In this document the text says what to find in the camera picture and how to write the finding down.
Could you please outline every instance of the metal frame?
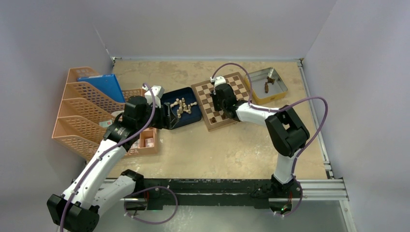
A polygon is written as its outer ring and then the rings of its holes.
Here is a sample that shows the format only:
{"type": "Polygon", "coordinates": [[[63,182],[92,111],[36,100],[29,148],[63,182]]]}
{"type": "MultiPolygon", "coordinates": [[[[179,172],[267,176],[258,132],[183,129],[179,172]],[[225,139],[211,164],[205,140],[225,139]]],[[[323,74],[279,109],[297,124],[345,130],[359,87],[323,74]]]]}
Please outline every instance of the metal frame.
{"type": "MultiPolygon", "coordinates": [[[[112,57],[113,65],[115,65],[116,59],[122,59],[121,57],[112,57]]],[[[303,65],[301,59],[294,60],[275,60],[277,62],[296,62],[302,76],[303,85],[306,90],[307,97],[310,96],[310,91],[306,82],[305,73],[303,71],[303,65]]],[[[319,127],[319,121],[316,116],[316,111],[313,105],[312,100],[309,101],[309,106],[311,110],[311,115],[315,127],[319,127]]],[[[303,188],[303,201],[339,201],[340,207],[342,209],[343,218],[346,224],[348,232],[357,232],[355,227],[353,217],[351,215],[351,210],[349,206],[349,197],[346,191],[346,187],[343,179],[335,179],[332,171],[332,166],[329,161],[329,157],[326,151],[326,147],[323,142],[323,136],[320,132],[318,134],[318,140],[321,147],[321,153],[323,157],[324,167],[328,176],[327,180],[299,180],[303,188]]],[[[107,185],[114,182],[114,179],[106,179],[101,186],[101,189],[107,187],[107,185]]],[[[144,199],[139,198],[123,198],[122,201],[132,201],[132,202],[143,202],[144,199]]],[[[286,201],[287,199],[275,198],[269,199],[270,202],[276,201],[286,201]]]]}

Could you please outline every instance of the small box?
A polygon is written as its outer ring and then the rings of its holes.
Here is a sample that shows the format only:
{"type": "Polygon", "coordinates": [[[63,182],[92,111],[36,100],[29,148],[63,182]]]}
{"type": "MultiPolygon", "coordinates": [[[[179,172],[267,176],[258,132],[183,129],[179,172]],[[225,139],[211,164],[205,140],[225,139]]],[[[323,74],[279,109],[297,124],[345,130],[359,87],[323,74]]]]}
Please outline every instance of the small box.
{"type": "MultiPolygon", "coordinates": [[[[272,67],[249,73],[252,81],[252,98],[258,105],[263,105],[273,100],[284,98],[288,88],[272,67]],[[265,93],[265,82],[267,77],[273,78],[273,84],[268,83],[269,91],[265,93]]],[[[250,88],[248,77],[245,78],[246,85],[250,88]]]]}
{"type": "Polygon", "coordinates": [[[141,132],[138,144],[138,154],[156,154],[158,153],[158,146],[158,136],[155,128],[148,128],[147,130],[141,132]]]}

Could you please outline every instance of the chess piece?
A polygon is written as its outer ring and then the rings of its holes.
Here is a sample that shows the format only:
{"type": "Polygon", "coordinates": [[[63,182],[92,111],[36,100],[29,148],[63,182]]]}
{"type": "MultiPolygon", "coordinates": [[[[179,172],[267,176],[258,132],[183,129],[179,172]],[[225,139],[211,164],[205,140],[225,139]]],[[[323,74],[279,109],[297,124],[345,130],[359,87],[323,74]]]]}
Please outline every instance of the chess piece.
{"type": "Polygon", "coordinates": [[[265,82],[265,93],[268,93],[268,92],[269,92],[269,86],[268,86],[268,83],[265,82]]]}
{"type": "Polygon", "coordinates": [[[174,107],[174,106],[176,106],[176,105],[178,105],[178,102],[177,102],[177,101],[175,101],[174,103],[172,103],[172,104],[171,104],[171,107],[174,107]]]}
{"type": "Polygon", "coordinates": [[[266,79],[268,80],[268,83],[274,83],[275,80],[273,78],[270,78],[269,76],[266,77],[266,79]]]}

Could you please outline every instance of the plastic mesh organizer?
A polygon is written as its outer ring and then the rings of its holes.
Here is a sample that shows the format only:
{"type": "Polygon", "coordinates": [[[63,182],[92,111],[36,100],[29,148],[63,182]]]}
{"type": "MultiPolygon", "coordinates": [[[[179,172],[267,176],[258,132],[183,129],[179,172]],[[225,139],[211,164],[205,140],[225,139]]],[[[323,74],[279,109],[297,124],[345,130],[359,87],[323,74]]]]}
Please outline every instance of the plastic mesh organizer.
{"type": "MultiPolygon", "coordinates": [[[[78,77],[100,75],[90,67],[80,67],[69,70],[66,87],[61,100],[58,118],[52,138],[90,160],[98,149],[106,131],[100,122],[114,119],[114,111],[124,109],[124,103],[119,103],[96,89],[87,82],[77,82],[78,77]]],[[[126,100],[131,96],[142,96],[143,89],[122,91],[126,100]]],[[[154,146],[146,147],[145,141],[128,151],[126,156],[149,155],[158,152],[157,129],[148,128],[141,133],[143,138],[153,138],[154,146]]]]}
{"type": "Polygon", "coordinates": [[[81,137],[97,144],[100,143],[105,134],[104,128],[81,116],[61,117],[60,120],[78,131],[81,137]]]}
{"type": "Polygon", "coordinates": [[[107,95],[103,94],[101,91],[96,89],[93,85],[87,82],[75,82],[68,83],[67,88],[71,88],[79,94],[81,98],[85,98],[90,102],[96,104],[103,110],[112,113],[114,111],[119,111],[124,109],[124,103],[119,103],[107,95]]]}
{"type": "Polygon", "coordinates": [[[94,105],[90,101],[84,98],[73,98],[66,99],[61,102],[61,108],[59,112],[59,117],[65,116],[83,116],[86,119],[99,124],[100,122],[114,119],[114,117],[101,109],[100,107],[94,105]]]}

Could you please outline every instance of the white wall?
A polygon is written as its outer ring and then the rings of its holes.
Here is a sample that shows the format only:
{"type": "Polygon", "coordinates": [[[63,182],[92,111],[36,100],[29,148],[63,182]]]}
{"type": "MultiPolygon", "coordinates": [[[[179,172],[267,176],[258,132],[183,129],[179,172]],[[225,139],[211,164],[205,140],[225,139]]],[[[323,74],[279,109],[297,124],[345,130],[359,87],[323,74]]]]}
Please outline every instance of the white wall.
{"type": "Polygon", "coordinates": [[[410,231],[409,22],[409,1],[338,0],[304,62],[361,232],[410,231]]]}
{"type": "Polygon", "coordinates": [[[51,140],[70,67],[110,71],[77,1],[0,3],[0,231],[55,231],[46,207],[84,167],[51,140]]]}
{"type": "Polygon", "coordinates": [[[84,0],[110,55],[305,57],[336,0],[84,0]]]}

